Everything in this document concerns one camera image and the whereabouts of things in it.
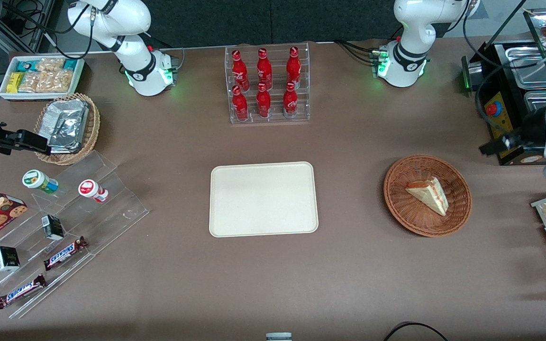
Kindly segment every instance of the clear acrylic bottle rack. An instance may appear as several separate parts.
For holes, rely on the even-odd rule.
[[[0,246],[17,249],[21,267],[14,272],[0,272],[0,296],[7,295],[18,287],[43,274],[48,285],[28,297],[13,302],[1,314],[9,318],[22,317],[57,287],[91,261],[106,246],[122,233],[134,226],[149,211],[140,199],[123,184],[113,172],[115,165],[93,151],[84,160],[65,169],[54,177],[59,189],[49,196],[43,192],[33,194],[37,206],[29,205],[27,213],[32,215],[22,222],[10,224],[0,231]],[[79,195],[77,187],[84,179],[93,179],[109,190],[104,203]],[[62,240],[46,238],[41,226],[41,217],[57,216],[64,230]],[[72,255],[62,265],[46,272],[43,261],[69,246],[83,236],[89,243],[87,248]]]
[[[290,47],[295,46],[299,49],[300,59],[300,87],[296,90],[299,101],[296,106],[297,115],[294,118],[286,118],[283,115],[283,95],[286,92],[286,63],[290,58]],[[273,67],[273,88],[269,90],[271,95],[271,114],[268,118],[263,118],[258,114],[258,105],[256,104],[256,95],[258,94],[258,73],[256,63],[258,63],[258,49],[266,48],[269,61]],[[247,99],[248,119],[240,121],[233,110],[232,87],[236,85],[233,77],[233,59],[231,52],[238,50],[241,53],[241,60],[247,67],[247,78],[250,82],[250,89],[243,93]],[[309,44],[280,44],[280,45],[245,45],[231,46],[225,48],[225,75],[227,79],[227,97],[229,99],[229,116],[232,124],[249,123],[292,123],[295,121],[308,121],[310,118],[310,59]]]

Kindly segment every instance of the brown wicker bowl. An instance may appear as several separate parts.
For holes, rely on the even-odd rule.
[[[429,176],[437,177],[446,193],[446,216],[438,215],[406,191],[409,183],[425,181]],[[386,174],[383,191],[387,207],[397,221],[425,237],[455,233],[471,214],[471,192],[461,173],[451,164],[431,155],[412,155],[395,162]]]
[[[60,97],[60,99],[54,99],[54,102],[70,101],[72,99],[81,99],[87,102],[87,104],[90,106],[87,123],[85,123],[82,148],[74,154],[43,155],[41,153],[35,153],[41,161],[58,164],[59,166],[69,166],[70,164],[76,164],[77,162],[82,161],[82,159],[87,157],[87,155],[94,149],[94,145],[96,145],[96,140],[98,139],[98,129],[100,128],[100,113],[98,112],[98,108],[96,108],[92,99],[82,93],[74,93],[72,95]],[[46,108],[47,106],[41,111],[41,115],[39,115],[39,118],[37,119],[37,123],[33,129],[35,134],[39,132],[41,120],[44,118]]]

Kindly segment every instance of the red bottle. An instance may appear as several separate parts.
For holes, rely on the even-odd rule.
[[[240,86],[241,92],[246,92],[250,89],[250,81],[247,80],[246,63],[241,60],[241,54],[238,50],[231,52],[233,58],[233,77],[236,79],[236,84]]]
[[[256,69],[258,70],[258,81],[263,82],[267,86],[267,90],[271,90],[273,87],[273,67],[271,67],[271,62],[267,58],[267,50],[265,48],[258,49]]]
[[[286,93],[283,95],[283,115],[286,118],[296,117],[296,104],[299,101],[296,91],[294,91],[294,83],[286,84]]]
[[[269,91],[267,91],[267,86],[264,82],[258,84],[256,102],[258,103],[258,114],[260,117],[269,117],[269,114],[271,113],[271,95],[269,95]]]
[[[288,82],[294,83],[294,88],[300,87],[300,60],[299,60],[299,48],[290,47],[290,59],[286,64],[286,72],[288,72]]]
[[[247,120],[247,100],[244,95],[241,94],[239,86],[233,86],[233,109],[236,112],[237,119],[240,121]]]

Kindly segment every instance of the aluminum foil package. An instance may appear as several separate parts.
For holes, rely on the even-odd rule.
[[[38,134],[48,139],[52,153],[77,153],[82,148],[88,112],[88,104],[80,99],[52,102]]]

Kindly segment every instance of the table surface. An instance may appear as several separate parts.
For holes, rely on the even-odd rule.
[[[464,42],[436,41],[407,89],[336,45],[310,47],[311,121],[289,126],[229,123],[223,48],[188,50],[178,86],[151,98],[113,54],[87,56],[78,91],[100,110],[97,150],[152,212],[22,319],[0,312],[0,339],[371,341],[409,320],[451,340],[546,335],[546,234],[529,207],[546,179],[479,154],[488,132],[459,90]],[[43,106],[1,100],[0,120],[32,129]],[[419,237],[386,209],[387,169],[416,153],[470,185],[471,218],[453,235]],[[213,168],[298,161],[315,170],[317,231],[210,235]],[[31,168],[63,170],[0,155],[0,192],[30,199],[20,179]]]

